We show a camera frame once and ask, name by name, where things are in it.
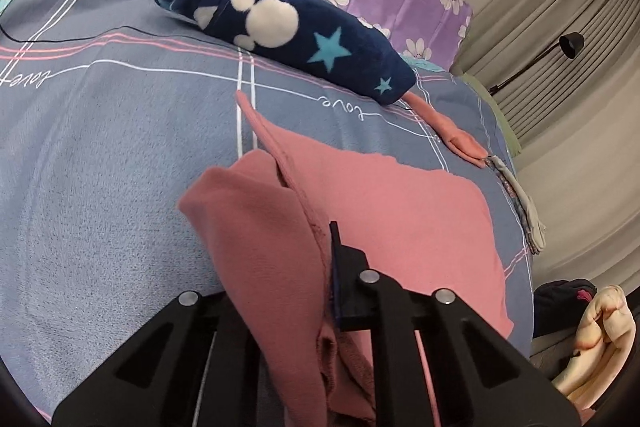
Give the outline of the pink garment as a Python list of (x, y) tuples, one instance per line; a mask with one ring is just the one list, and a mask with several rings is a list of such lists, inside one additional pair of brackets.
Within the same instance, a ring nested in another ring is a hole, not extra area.
[(178, 207), (262, 350), (288, 425), (375, 420), (371, 343), (340, 332), (329, 308), (331, 222), (402, 287), (450, 288), (510, 334), (490, 211), (473, 182), (337, 150), (271, 124), (244, 94), (236, 101), (260, 147), (207, 169)]

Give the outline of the dark clothes pile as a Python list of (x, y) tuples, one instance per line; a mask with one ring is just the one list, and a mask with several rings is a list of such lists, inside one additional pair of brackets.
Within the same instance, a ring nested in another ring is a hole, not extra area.
[(534, 337), (576, 329), (597, 287), (588, 280), (558, 280), (534, 291)]

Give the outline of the salmon small garment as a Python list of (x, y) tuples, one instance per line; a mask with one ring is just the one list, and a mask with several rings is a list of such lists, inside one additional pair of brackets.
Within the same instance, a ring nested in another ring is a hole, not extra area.
[(478, 168), (486, 166), (487, 150), (449, 117), (438, 113), (431, 104), (412, 92), (406, 92), (401, 100), (438, 134), (450, 152)]

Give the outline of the beige folded garment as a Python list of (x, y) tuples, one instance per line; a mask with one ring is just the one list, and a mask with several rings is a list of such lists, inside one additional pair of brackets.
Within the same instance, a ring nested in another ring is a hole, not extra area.
[(533, 255), (539, 255), (546, 248), (546, 226), (539, 218), (537, 207), (524, 188), (521, 186), (516, 176), (496, 155), (491, 155), (487, 159), (487, 165), (497, 173), (498, 178), (512, 199), (513, 206), (518, 219), (525, 232), (526, 242)]

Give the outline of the green pillow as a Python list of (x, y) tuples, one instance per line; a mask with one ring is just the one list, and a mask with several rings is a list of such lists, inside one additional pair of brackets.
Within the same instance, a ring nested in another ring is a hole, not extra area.
[(469, 74), (463, 74), (461, 79), (465, 81), (475, 92), (482, 98), (485, 103), (490, 107), (491, 112), (494, 113), (496, 121), (503, 133), (504, 139), (506, 139), (506, 147), (512, 157), (521, 154), (522, 147), (518, 137), (512, 130), (509, 121), (506, 120), (506, 116), (502, 113), (502, 110), (498, 106), (496, 100), (491, 96), (489, 91), (477, 80), (475, 77)]

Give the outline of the cream peach blanket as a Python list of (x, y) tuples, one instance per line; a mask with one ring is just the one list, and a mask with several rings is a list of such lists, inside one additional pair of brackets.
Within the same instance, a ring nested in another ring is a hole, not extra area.
[(553, 386), (578, 411), (590, 409), (623, 369), (635, 339), (636, 322), (623, 288), (603, 287), (582, 314), (570, 361)]

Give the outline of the beige window curtain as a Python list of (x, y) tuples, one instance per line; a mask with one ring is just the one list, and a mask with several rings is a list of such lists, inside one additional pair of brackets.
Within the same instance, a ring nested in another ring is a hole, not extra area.
[(454, 67), (518, 137), (546, 225), (537, 282), (639, 284), (639, 0), (491, 0)]

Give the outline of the blue plaid bedspread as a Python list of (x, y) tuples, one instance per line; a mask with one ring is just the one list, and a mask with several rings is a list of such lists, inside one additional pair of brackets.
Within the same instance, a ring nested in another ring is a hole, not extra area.
[(530, 263), (506, 192), (404, 104), (208, 38), (154, 0), (12, 0), (1, 27), (1, 356), (41, 412), (181, 291), (219, 291), (176, 205), (252, 147), (236, 90), (285, 129), (472, 180), (506, 272), (510, 341), (529, 350)]

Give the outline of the navy star fleece garment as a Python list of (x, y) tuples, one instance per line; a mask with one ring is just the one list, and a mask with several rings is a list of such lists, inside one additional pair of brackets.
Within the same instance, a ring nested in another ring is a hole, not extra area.
[(326, 0), (154, 0), (206, 35), (390, 105), (416, 74), (381, 31)]

